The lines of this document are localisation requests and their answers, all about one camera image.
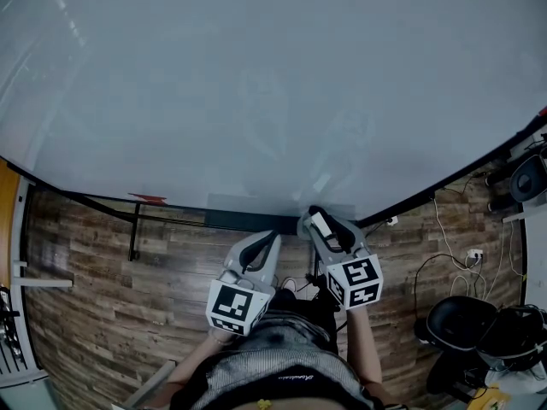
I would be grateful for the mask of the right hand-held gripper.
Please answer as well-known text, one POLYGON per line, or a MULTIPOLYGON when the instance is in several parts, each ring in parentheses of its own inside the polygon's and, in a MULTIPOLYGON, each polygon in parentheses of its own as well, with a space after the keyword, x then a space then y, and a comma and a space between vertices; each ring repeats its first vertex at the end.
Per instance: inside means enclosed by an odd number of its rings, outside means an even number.
POLYGON ((297 222, 297 235, 314 245, 326 268, 326 286, 343 309, 355 309, 380 299, 379 259, 377 255, 367 256, 369 249, 357 225, 330 215, 321 207, 310 206, 297 222), (332 263, 332 258, 346 257, 355 259, 332 263))

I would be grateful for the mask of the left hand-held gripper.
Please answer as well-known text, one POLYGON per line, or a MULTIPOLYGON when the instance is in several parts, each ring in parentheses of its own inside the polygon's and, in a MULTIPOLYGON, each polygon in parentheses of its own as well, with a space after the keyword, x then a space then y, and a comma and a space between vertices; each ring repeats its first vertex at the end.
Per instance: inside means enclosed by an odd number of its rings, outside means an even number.
POLYGON ((268 310, 274 297, 272 285, 276 272, 281 235, 261 231, 235 243, 224 267, 238 272, 257 272, 258 278, 245 278, 232 270, 213 280, 209 289, 206 317, 209 325, 237 336, 248 336, 268 310))

